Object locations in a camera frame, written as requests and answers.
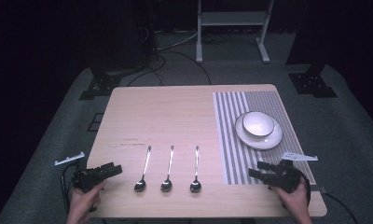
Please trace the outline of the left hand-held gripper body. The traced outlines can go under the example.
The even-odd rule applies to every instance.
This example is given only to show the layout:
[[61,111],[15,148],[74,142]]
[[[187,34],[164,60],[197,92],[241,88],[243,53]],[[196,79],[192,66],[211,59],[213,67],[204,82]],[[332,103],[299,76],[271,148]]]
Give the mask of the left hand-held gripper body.
[[65,173],[71,166],[75,166],[76,168],[74,172],[74,176],[72,177],[72,184],[75,188],[80,189],[83,192],[89,192],[93,187],[95,187],[98,183],[100,183],[99,174],[95,173],[96,168],[78,170],[79,160],[84,157],[85,157],[85,153],[80,152],[79,154],[75,156],[66,157],[62,161],[54,162],[55,166],[68,163],[68,165],[63,169],[62,175],[61,175],[61,186],[62,186],[63,192],[66,192],[68,190],[68,186],[65,180]]

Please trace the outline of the person's right hand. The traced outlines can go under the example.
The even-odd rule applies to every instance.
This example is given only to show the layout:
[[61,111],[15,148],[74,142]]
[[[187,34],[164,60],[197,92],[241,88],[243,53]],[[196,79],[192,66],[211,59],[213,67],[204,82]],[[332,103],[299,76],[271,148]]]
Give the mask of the person's right hand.
[[313,224],[308,209],[307,190],[304,180],[300,181],[297,189],[292,193],[287,193],[279,187],[272,187],[272,189],[278,194],[296,224]]

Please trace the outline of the white metal stand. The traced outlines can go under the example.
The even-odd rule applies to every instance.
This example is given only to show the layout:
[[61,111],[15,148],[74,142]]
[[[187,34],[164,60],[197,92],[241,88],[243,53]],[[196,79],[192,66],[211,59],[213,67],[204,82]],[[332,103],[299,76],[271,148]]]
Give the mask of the white metal stand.
[[269,0],[265,11],[246,12],[204,12],[201,10],[201,0],[198,0],[197,13],[197,40],[196,62],[203,61],[201,33],[204,27],[210,26],[260,26],[260,37],[256,39],[256,45],[263,63],[269,63],[270,58],[264,45],[266,33],[269,27],[272,8],[275,0]]

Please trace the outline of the white bowl with dark rim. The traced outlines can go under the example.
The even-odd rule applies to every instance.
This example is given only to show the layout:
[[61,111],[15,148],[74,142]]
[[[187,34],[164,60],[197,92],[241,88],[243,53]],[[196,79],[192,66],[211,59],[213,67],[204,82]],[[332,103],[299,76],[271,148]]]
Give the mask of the white bowl with dark rim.
[[248,112],[242,118],[242,126],[245,131],[254,136],[262,137],[274,131],[273,119],[262,112]]

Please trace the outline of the silver metal spoon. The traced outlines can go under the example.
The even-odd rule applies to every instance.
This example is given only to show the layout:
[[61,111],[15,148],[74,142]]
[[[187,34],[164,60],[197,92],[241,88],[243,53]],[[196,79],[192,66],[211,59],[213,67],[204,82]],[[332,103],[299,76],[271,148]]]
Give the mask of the silver metal spoon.
[[174,146],[171,146],[170,148],[170,156],[169,156],[169,162],[168,162],[168,171],[167,171],[167,177],[166,179],[161,183],[160,190],[162,192],[167,192],[172,189],[173,183],[170,179],[171,176],[171,170],[172,170],[172,164],[173,164],[173,153],[174,153]]
[[146,187],[146,182],[145,182],[145,173],[146,173],[146,169],[147,169],[147,165],[149,163],[149,158],[150,158],[150,154],[151,154],[151,149],[152,147],[148,147],[147,148],[147,151],[146,151],[146,155],[145,155],[145,165],[144,165],[144,170],[142,172],[142,176],[141,176],[141,179],[139,181],[136,182],[135,186],[134,186],[134,191],[135,192],[140,192],[140,191],[143,191]]
[[196,147],[195,149],[195,178],[190,184],[190,191],[197,193],[201,190],[201,183],[198,179],[199,176],[199,155],[200,155],[200,148]]

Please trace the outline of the black stand base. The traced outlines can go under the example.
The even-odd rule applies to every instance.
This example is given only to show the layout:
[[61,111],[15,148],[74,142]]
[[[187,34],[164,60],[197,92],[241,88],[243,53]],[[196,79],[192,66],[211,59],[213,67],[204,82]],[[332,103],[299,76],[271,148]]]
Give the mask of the black stand base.
[[91,66],[90,71],[93,78],[88,88],[80,94],[80,100],[93,100],[96,96],[109,96],[120,83],[121,71],[119,69]]
[[321,78],[325,63],[315,62],[304,73],[290,73],[294,88],[298,94],[311,94],[315,98],[336,98],[334,90]]

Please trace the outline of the grey striped placemat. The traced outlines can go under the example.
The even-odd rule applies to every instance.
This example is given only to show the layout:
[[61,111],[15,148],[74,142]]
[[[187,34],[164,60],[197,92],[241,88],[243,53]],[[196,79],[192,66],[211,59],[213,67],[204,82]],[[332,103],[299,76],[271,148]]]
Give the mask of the grey striped placemat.
[[[277,164],[285,152],[303,155],[293,126],[276,91],[222,91],[213,93],[216,127],[224,181],[228,185],[254,185],[261,181],[248,175],[259,161]],[[263,112],[279,125],[280,140],[268,149],[247,145],[237,134],[242,115]]]

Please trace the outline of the dark floor hatch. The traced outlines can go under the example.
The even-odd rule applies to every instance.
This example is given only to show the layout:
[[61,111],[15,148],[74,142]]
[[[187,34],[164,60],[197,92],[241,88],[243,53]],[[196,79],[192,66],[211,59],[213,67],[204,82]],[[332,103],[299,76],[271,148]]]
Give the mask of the dark floor hatch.
[[103,117],[104,117],[103,113],[95,113],[92,120],[90,121],[87,131],[98,132],[100,125],[102,123]]

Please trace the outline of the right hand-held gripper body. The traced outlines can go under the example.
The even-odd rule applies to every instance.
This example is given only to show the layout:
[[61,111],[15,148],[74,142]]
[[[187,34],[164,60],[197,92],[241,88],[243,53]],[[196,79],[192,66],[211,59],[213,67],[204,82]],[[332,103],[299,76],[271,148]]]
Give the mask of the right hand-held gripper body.
[[294,152],[286,151],[281,156],[281,160],[276,165],[271,165],[271,171],[276,175],[277,180],[273,186],[283,189],[287,193],[292,193],[297,189],[300,179],[303,178],[307,189],[310,189],[310,180],[296,168],[294,161],[317,161],[316,156],[306,156]]

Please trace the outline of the person's left hand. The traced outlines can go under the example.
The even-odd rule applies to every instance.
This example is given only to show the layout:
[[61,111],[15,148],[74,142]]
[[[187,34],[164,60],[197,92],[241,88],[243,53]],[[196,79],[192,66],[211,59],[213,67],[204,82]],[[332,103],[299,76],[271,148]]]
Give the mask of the person's left hand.
[[87,224],[89,222],[90,209],[101,203],[100,192],[106,183],[106,180],[99,183],[89,192],[83,192],[80,189],[73,190],[66,224]]

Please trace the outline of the white round plate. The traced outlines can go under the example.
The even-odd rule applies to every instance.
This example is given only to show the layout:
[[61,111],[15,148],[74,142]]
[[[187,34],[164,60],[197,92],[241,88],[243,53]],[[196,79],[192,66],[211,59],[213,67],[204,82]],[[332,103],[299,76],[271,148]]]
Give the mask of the white round plate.
[[246,113],[240,115],[235,123],[236,134],[244,142],[244,144],[257,150],[270,149],[280,144],[280,142],[283,139],[283,130],[277,120],[272,118],[274,121],[274,131],[271,134],[267,136],[258,137],[249,134],[247,131],[244,130],[242,126],[242,118],[245,114]]

